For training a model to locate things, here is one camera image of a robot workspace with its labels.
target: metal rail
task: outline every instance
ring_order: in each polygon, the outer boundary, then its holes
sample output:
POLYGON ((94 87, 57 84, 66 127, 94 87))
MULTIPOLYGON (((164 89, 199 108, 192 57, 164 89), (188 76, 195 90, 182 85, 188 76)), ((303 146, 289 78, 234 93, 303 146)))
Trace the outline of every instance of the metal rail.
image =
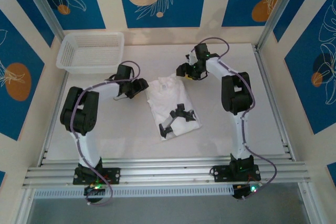
MULTIPOLYGON (((278 168, 274 183, 309 182, 310 177, 304 162, 283 158, 270 158, 278 168)), ((262 183, 274 174, 274 169, 265 161, 256 159, 262 183)), ((171 158, 171 159, 110 159, 104 167, 121 168, 120 186, 172 186, 211 185, 214 177, 209 174, 214 165, 228 165, 229 158, 171 158)), ((77 163, 45 164, 28 169, 23 188, 76 187, 72 185, 77 163)))

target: white platform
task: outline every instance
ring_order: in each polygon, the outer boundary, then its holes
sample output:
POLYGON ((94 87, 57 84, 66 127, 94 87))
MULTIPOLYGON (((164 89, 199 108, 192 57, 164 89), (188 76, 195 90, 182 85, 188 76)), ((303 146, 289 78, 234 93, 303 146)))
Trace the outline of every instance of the white platform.
MULTIPOLYGON (((126 46, 123 60, 134 60, 141 67, 140 77, 148 82, 174 73, 185 62, 194 45, 126 46)), ((281 137, 273 117, 251 44, 231 44, 224 61, 240 72, 248 72, 256 98, 249 115, 250 148, 258 154, 284 154, 281 137)), ((221 54, 225 45, 208 45, 221 54)), ((86 88, 108 78, 108 74, 70 74, 61 108, 72 86, 86 88)), ((229 112, 221 104, 221 85, 209 75, 203 81, 184 79, 186 90, 203 126, 193 132, 161 142, 144 92, 132 100, 104 101, 99 104, 96 127, 98 150, 103 158, 174 158, 229 155, 232 126, 229 112)), ((59 115, 48 148, 47 159, 78 159, 75 143, 59 115)))

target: cable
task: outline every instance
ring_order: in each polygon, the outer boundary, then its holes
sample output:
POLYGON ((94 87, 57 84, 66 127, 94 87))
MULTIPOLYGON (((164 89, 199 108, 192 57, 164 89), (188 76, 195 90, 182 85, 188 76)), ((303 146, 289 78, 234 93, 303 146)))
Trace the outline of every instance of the cable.
POLYGON ((105 202, 103 202, 103 203, 99 203, 99 204, 92 204, 92 203, 90 203, 89 201, 88 201, 88 199, 86 198, 86 200, 87 200, 87 202, 88 202, 88 205, 94 205, 94 206, 104 206, 104 205, 106 205, 106 204, 108 204, 111 200, 112 200, 112 196, 113 196, 113 190, 112 190, 112 187, 111 187, 111 185, 110 185, 110 183, 96 170, 96 169, 94 169, 90 164, 89 164, 89 162, 85 159, 85 157, 84 157, 84 155, 83 155, 83 152, 82 152, 82 150, 81 150, 81 148, 80 148, 80 144, 79 144, 79 136, 78 136, 78 134, 77 134, 77 132, 74 130, 74 119, 75 119, 75 114, 76 114, 76 111, 77 111, 77 108, 78 108, 78 105, 79 105, 79 103, 80 103, 80 100, 82 99, 82 97, 84 96, 84 94, 86 93, 86 92, 88 92, 88 91, 91 91, 91 90, 93 90, 93 89, 95 89, 95 88, 97 88, 97 87, 100 87, 100 86, 103 86, 103 85, 108 85, 108 84, 112 84, 112 83, 116 83, 116 82, 122 82, 122 81, 133 81, 134 79, 136 79, 136 78, 138 78, 139 77, 139 75, 140 75, 140 66, 136 63, 136 62, 134 62, 134 61, 132 61, 132 60, 126 60, 126 61, 124 61, 124 62, 122 62, 122 63, 120 63, 120 64, 124 64, 124 63, 132 63, 132 64, 135 64, 136 66, 137 66, 137 68, 138 68, 138 70, 139 70, 139 72, 138 72, 138 74, 137 74, 137 76, 135 76, 135 77, 133 77, 133 78, 131 78, 131 79, 125 79, 125 80, 111 80, 111 81, 108 81, 108 80, 106 80, 105 82, 102 82, 102 83, 99 83, 99 84, 96 84, 96 85, 93 85, 93 86, 91 86, 91 87, 89 87, 89 88, 86 88, 85 90, 83 90, 82 92, 81 92, 81 94, 79 95, 79 97, 78 97, 78 99, 77 99, 77 101, 76 101, 76 104, 75 104, 75 108, 74 108, 74 110, 73 110, 73 112, 72 112, 72 115, 71 115, 71 119, 70 119, 70 130, 71 130, 71 132, 72 132, 72 134, 75 136, 75 138, 76 138, 76 144, 77 144, 77 150, 78 150, 78 153, 79 153, 79 156, 83 159, 83 161, 84 161, 84 163, 108 186, 108 188, 111 190, 111 196, 110 196, 110 198, 107 200, 107 201, 105 201, 105 202))
POLYGON ((207 40, 209 40, 209 39, 219 39, 220 41, 224 42, 224 43, 226 44, 226 46, 227 46, 227 50, 225 51, 225 53, 221 54, 221 55, 219 56, 218 59, 220 59, 222 56, 226 55, 226 54, 229 52, 229 50, 230 50, 230 45, 229 45, 229 43, 228 43, 226 40, 224 40, 224 39, 222 39, 222 38, 219 38, 219 37, 208 37, 208 38, 203 39, 203 40, 202 40, 200 43, 198 43, 198 44, 201 44, 201 43, 203 43, 203 42, 205 42, 205 41, 207 41, 207 40))
MULTIPOLYGON (((252 89, 251 89, 251 87, 248 85, 248 83, 246 82, 246 80, 238 73, 238 72, 236 72, 236 71, 234 71, 234 70, 232 70, 229 66, 227 66, 227 65, 225 65, 222 61, 221 61, 221 58, 224 56, 224 55, 226 55, 228 52, 229 52, 229 50, 230 50, 230 46, 229 46, 229 44, 228 44, 228 42, 226 41, 226 40, 224 40, 224 39, 222 39, 222 38, 219 38, 219 37, 209 37, 209 38, 206 38, 206 39, 203 39, 200 43, 203 43, 204 41, 206 41, 206 40, 209 40, 209 39, 218 39, 218 40, 220 40, 220 41, 222 41, 222 42, 224 42, 225 44, 226 44, 226 46, 227 46, 227 50, 223 53, 223 54, 221 54, 219 57, 218 57, 218 63, 222 66, 222 67, 224 67, 228 72, 230 72, 230 73, 232 73, 232 74, 234 74, 234 75, 236 75, 242 82, 243 82, 243 84, 246 86, 246 88, 247 88, 247 90, 248 90, 248 92, 249 92, 249 94, 251 95, 251 97, 252 97, 252 105, 251 105, 251 107, 249 108, 249 109, 247 109, 243 114, 242 114, 242 117, 241 117, 241 131, 242 131, 242 135, 243 135, 243 144, 244 144, 244 146, 245 146, 245 148, 246 148, 246 150, 247 151, 249 151, 252 155, 254 155, 254 156, 256 156, 256 157, 258 157, 258 158, 260 158, 260 159, 262 159, 262 160, 264 160, 264 161, 266 161, 266 162, 268 162, 271 166, 273 166, 273 168, 274 168, 274 175, 273 175, 273 177, 269 180, 269 181, 267 181, 265 184, 263 184, 257 191, 260 191, 261 189, 263 189, 263 188, 265 188, 266 186, 268 186, 274 179, 275 179, 275 177, 277 176, 277 174, 278 174, 278 170, 277 170, 277 167, 276 167, 276 165, 271 161, 271 160, 269 160, 269 159, 267 159, 267 158, 264 158, 264 157, 262 157, 262 156, 260 156, 259 154, 256 154, 255 152, 253 152, 253 151, 251 151, 251 149, 247 146, 247 143, 246 143, 246 138, 245 138, 245 124, 244 124, 244 117, 245 117, 245 115, 249 112, 249 111, 251 111, 255 106, 256 106, 256 100, 255 100, 255 97, 254 97, 254 95, 253 95, 253 92, 252 92, 252 89)), ((250 195, 248 195, 247 197, 245 197, 244 199, 247 199, 247 198, 249 198, 249 197, 251 197, 252 195, 254 195, 254 194, 250 194, 250 195)))
POLYGON ((202 81, 202 80, 204 80, 204 79, 207 78, 207 77, 208 77, 208 71, 206 71, 206 72, 205 72, 205 76, 202 77, 202 78, 200 78, 200 79, 198 79, 198 81, 202 81))

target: white wall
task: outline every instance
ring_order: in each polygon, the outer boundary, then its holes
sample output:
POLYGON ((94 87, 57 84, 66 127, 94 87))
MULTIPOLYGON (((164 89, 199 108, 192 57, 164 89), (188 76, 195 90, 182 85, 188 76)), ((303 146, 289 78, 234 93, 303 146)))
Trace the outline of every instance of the white wall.
POLYGON ((271 35, 261 52, 298 160, 307 163, 330 220, 336 219, 336 188, 326 168, 336 161, 336 124, 314 135, 284 58, 326 0, 306 0, 279 43, 271 35))
POLYGON ((9 223, 27 168, 37 164, 63 71, 55 67, 59 42, 55 40, 50 49, 16 0, 0 0, 0 10, 45 63, 19 140, 0 134, 0 170, 6 172, 0 191, 0 223, 9 223))

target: ventilation grille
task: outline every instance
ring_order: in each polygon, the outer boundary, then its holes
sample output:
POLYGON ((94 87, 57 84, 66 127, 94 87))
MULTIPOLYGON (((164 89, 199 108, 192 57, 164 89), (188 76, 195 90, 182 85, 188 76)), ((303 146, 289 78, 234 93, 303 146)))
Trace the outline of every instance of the ventilation grille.
MULTIPOLYGON (((35 199, 73 199, 84 198, 83 188, 74 189, 38 189, 35 199)), ((172 196, 206 196, 206 195, 233 195, 232 185, 211 186, 160 186, 160 187, 115 187, 114 198, 131 197, 172 197, 172 196)), ((110 197, 110 190, 99 193, 90 198, 110 197)))

